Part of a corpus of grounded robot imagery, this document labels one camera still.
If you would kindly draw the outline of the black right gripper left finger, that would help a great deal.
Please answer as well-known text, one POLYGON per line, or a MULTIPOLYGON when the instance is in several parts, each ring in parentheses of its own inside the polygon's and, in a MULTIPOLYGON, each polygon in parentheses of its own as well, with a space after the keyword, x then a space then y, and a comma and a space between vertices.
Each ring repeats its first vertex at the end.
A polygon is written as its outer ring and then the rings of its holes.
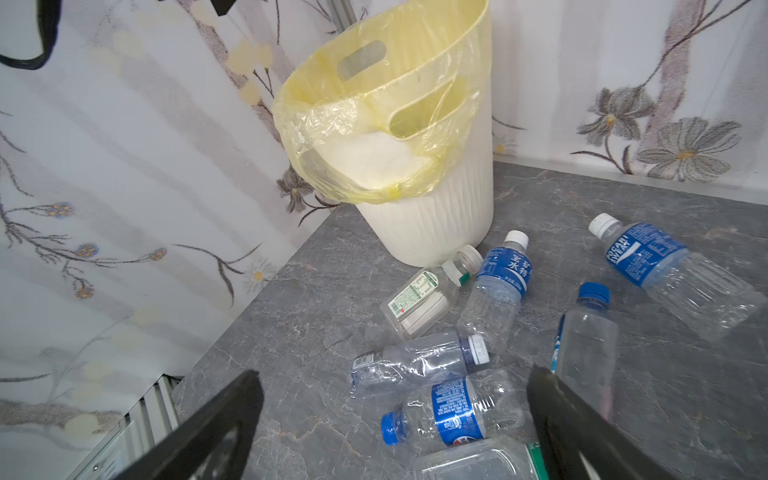
POLYGON ((246 370, 118 477, 240 479, 263 405, 259 373, 246 370))

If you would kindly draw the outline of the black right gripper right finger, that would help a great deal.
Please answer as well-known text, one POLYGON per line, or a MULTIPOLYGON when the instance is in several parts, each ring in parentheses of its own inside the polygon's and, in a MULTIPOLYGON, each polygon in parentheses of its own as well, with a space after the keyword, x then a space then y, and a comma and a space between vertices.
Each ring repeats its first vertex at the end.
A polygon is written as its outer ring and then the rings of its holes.
POLYGON ((563 380, 532 368, 526 387, 550 479, 671 479, 563 380))

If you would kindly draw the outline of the clear square bottle green band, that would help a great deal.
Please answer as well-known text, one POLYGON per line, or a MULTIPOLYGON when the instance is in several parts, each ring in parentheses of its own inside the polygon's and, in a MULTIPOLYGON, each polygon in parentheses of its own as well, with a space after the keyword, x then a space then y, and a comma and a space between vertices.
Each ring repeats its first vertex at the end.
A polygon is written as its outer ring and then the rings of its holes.
POLYGON ((417 458, 413 479, 548 479, 540 445, 510 437, 479 440, 417 458))

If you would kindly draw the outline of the clear bottle blue label white cap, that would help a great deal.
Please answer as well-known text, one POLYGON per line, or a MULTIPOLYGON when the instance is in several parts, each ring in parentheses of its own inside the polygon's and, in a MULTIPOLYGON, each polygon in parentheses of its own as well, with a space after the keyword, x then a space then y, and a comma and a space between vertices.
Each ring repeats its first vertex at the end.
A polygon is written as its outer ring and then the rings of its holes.
POLYGON ((608 213, 588 226, 617 271, 686 326, 717 341, 767 306, 767 297, 660 228, 608 213))

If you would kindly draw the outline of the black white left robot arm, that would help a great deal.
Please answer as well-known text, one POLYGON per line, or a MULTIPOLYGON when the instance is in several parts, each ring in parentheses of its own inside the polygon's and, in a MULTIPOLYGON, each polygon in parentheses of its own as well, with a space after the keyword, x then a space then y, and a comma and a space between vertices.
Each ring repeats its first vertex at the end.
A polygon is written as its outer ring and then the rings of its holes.
POLYGON ((16 70, 42 69, 55 48, 61 0, 1 2, 1 64, 16 70))

